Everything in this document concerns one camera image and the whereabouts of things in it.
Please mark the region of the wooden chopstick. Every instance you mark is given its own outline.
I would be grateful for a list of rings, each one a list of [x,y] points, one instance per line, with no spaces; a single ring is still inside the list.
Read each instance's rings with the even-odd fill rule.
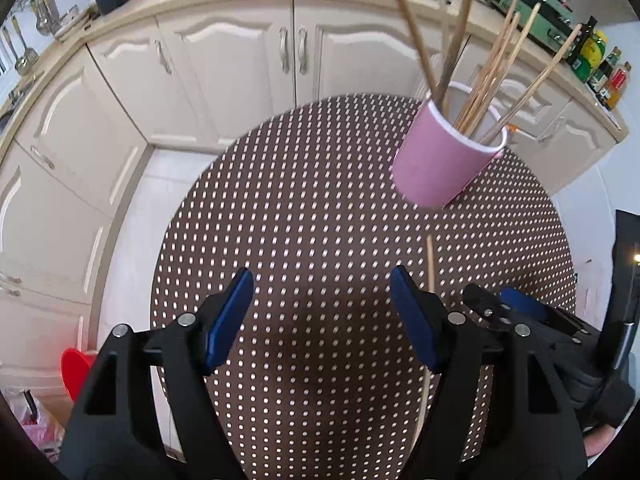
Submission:
[[[426,248],[427,290],[429,292],[434,292],[435,291],[435,252],[434,252],[433,237],[431,235],[427,235],[425,239],[425,248]],[[418,440],[422,424],[424,423],[428,396],[430,395],[430,380],[431,380],[431,372],[427,367],[425,367],[423,371],[420,412],[419,412],[418,420],[416,421],[416,432],[414,433],[413,442],[416,442],[416,440]]]
[[[416,16],[410,8],[409,0],[396,0],[396,2],[400,14],[404,18],[408,26],[409,35],[412,40],[413,47],[416,49],[416,53],[418,54],[427,89],[429,92],[431,92],[431,99],[434,100],[437,90],[437,81],[431,64],[430,54],[428,53],[427,47],[424,44],[420,32],[420,27],[418,26],[418,22],[416,21]]]
[[[521,19],[521,13],[520,12],[516,12],[516,13],[520,16],[520,18],[514,18],[515,25],[512,25],[513,34],[514,34],[514,30],[518,28],[518,23],[520,22],[520,19]],[[477,113],[477,109],[480,107],[480,104],[482,104],[482,102],[484,100],[484,97],[488,93],[488,88],[490,87],[491,83],[495,79],[497,70],[500,67],[501,63],[502,63],[502,59],[503,59],[504,55],[506,54],[506,48],[509,47],[509,44],[511,43],[512,36],[510,38],[510,41],[509,41],[508,45],[503,48],[502,57],[500,58],[500,62],[495,65],[495,68],[492,70],[490,76],[486,80],[486,84],[484,85],[484,88],[482,90],[480,90],[480,94],[478,95],[478,98],[475,101],[475,103],[474,103],[474,105],[472,107],[472,110],[470,110],[469,114],[466,115],[466,118],[465,118],[465,121],[464,121],[464,124],[463,124],[464,125],[464,133],[463,134],[465,136],[466,136],[466,132],[468,131],[468,122]]]
[[[488,88],[488,93],[484,97],[482,104],[477,109],[477,113],[473,116],[473,118],[468,122],[468,131],[466,132],[466,136],[469,138],[471,134],[475,131],[477,126],[480,124],[480,121],[483,119],[486,110],[488,109],[488,105],[491,103],[494,98],[498,88],[500,87],[501,81],[509,73],[509,70],[514,63],[516,57],[518,56],[518,52],[520,52],[522,45],[524,44],[524,40],[528,36],[529,29],[532,27],[535,18],[538,15],[540,10],[541,3],[538,2],[534,5],[533,9],[530,11],[527,21],[523,29],[520,32],[520,36],[518,38],[513,39],[514,34],[516,33],[516,29],[514,30],[514,34],[512,36],[511,43],[509,47],[506,48],[506,54],[502,59],[502,63],[497,70],[494,81],[491,83]]]
[[[462,45],[462,39],[465,34],[466,23],[468,22],[472,1],[473,0],[462,0],[457,16],[457,21],[454,23],[454,34],[452,35],[452,39],[448,44],[446,56],[444,58],[442,76],[440,77],[437,92],[434,94],[434,102],[441,112],[444,111],[446,93],[449,87],[452,72],[454,71],[454,66],[456,66],[457,63],[457,58]]]
[[[577,24],[570,36],[568,36],[564,44],[560,47],[560,50],[555,53],[555,56],[548,63],[548,65],[542,70],[537,78],[527,87],[526,91],[512,104],[512,106],[500,117],[498,122],[495,123],[480,140],[481,144],[489,145],[495,139],[500,131],[510,122],[511,118],[518,114],[518,111],[526,104],[526,102],[533,96],[538,88],[546,81],[550,74],[555,70],[555,67],[560,64],[563,58],[565,58],[566,52],[570,50],[574,44],[575,39],[582,31],[582,24]]]
[[[437,93],[436,103],[437,103],[438,109],[443,110],[445,96],[446,96],[444,75],[445,75],[446,56],[447,56],[448,44],[449,44],[447,0],[438,0],[438,10],[439,10],[440,32],[442,33],[442,41],[440,42],[440,60],[442,61],[440,65],[442,66],[442,71],[440,72],[440,77],[439,77],[439,82],[437,87],[438,93]]]
[[[469,114],[470,110],[472,110],[472,107],[477,100],[478,95],[480,94],[480,90],[484,88],[486,80],[490,76],[492,70],[495,68],[495,65],[500,62],[503,48],[506,47],[510,41],[510,38],[513,34],[512,25],[515,25],[514,18],[520,18],[520,16],[515,12],[517,4],[518,0],[511,0],[508,13],[504,18],[500,32],[498,33],[498,36],[489,51],[487,61],[484,67],[478,72],[474,84],[472,85],[472,91],[466,98],[462,109],[460,110],[456,120],[454,121],[454,128],[460,133],[464,133],[463,124],[466,115]]]

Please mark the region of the pink plastic bag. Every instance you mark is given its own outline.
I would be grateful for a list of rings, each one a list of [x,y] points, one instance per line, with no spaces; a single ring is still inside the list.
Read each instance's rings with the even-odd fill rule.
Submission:
[[[2,389],[1,393],[32,443],[56,463],[65,437],[61,423],[29,390]]]

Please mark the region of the red plastic stool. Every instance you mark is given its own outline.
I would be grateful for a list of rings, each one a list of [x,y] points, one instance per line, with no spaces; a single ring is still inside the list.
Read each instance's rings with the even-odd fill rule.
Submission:
[[[93,366],[98,352],[65,349],[60,359],[60,372],[63,386],[73,402],[77,401],[84,381]]]

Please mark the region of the pink cylindrical utensil holder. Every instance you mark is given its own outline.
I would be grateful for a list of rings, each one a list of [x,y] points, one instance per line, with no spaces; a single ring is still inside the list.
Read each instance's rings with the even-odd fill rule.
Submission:
[[[408,202],[423,208],[445,207],[506,148],[506,129],[491,143],[480,142],[500,118],[495,107],[488,108],[480,128],[469,138],[451,125],[470,93],[470,87],[454,81],[447,92],[446,115],[432,99],[419,106],[392,165],[395,190]]]

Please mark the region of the brown polka dot tablecloth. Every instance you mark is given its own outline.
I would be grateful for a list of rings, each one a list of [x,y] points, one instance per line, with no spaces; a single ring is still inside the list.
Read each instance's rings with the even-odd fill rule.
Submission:
[[[419,104],[338,96],[270,118],[194,182],[168,224],[151,286],[163,327],[239,268],[253,303],[206,385],[252,479],[393,479],[416,432],[424,367],[390,303],[404,266],[450,308],[465,285],[575,307],[576,278],[547,192],[510,151],[452,204],[427,210],[390,167]]]

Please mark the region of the dark soy sauce bottle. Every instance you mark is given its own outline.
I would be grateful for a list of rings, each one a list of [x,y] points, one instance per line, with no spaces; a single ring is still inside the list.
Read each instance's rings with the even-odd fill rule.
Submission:
[[[598,93],[608,81],[616,64],[620,60],[622,51],[614,47],[612,52],[600,63],[587,81],[588,87],[593,93]]]

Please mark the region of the red label vinegar bottle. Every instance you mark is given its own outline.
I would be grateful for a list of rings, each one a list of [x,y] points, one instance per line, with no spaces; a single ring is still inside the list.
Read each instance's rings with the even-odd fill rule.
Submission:
[[[629,74],[632,70],[631,64],[626,61],[616,67],[605,86],[601,90],[601,103],[607,110],[614,110],[617,102],[620,100]]]

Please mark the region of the green yellow oil bottle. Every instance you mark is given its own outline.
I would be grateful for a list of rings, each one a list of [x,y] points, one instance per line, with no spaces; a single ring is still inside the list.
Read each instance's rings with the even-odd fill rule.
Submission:
[[[572,64],[572,71],[581,82],[586,82],[602,62],[607,42],[605,33],[597,29],[582,45],[576,61]]]

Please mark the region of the dark glass sauce bottle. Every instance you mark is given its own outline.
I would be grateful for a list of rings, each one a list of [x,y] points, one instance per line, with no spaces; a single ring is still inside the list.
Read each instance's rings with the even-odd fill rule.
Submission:
[[[582,28],[580,29],[580,32],[574,41],[573,49],[570,51],[570,54],[567,55],[565,59],[568,66],[573,66],[574,63],[577,61],[578,56],[580,55],[580,51],[582,50],[582,46],[585,44],[586,40],[591,36],[591,34],[593,33],[593,29],[596,27],[597,24],[598,24],[598,20],[593,15],[590,16],[588,21],[582,24]]]

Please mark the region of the base cabinets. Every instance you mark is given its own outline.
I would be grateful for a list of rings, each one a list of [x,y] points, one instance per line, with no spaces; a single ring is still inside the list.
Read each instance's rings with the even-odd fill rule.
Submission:
[[[2,386],[63,393],[153,148],[220,152],[299,104],[425,90],[390,0],[134,0],[53,46],[1,137]]]

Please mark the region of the stack of bowls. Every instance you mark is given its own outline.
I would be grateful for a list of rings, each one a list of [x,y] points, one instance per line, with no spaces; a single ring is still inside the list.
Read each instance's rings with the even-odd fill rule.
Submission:
[[[64,42],[75,32],[82,29],[91,20],[91,8],[80,10],[78,6],[73,6],[68,10],[61,20],[60,28],[54,33],[54,40]]]

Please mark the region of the wall utensil rack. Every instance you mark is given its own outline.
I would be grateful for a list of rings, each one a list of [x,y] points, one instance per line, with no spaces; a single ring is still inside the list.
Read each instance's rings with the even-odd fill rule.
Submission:
[[[13,49],[20,58],[24,54],[24,44],[41,53],[52,41],[50,32],[40,32],[38,18],[32,7],[32,0],[11,0],[9,9],[1,21],[13,44]]]

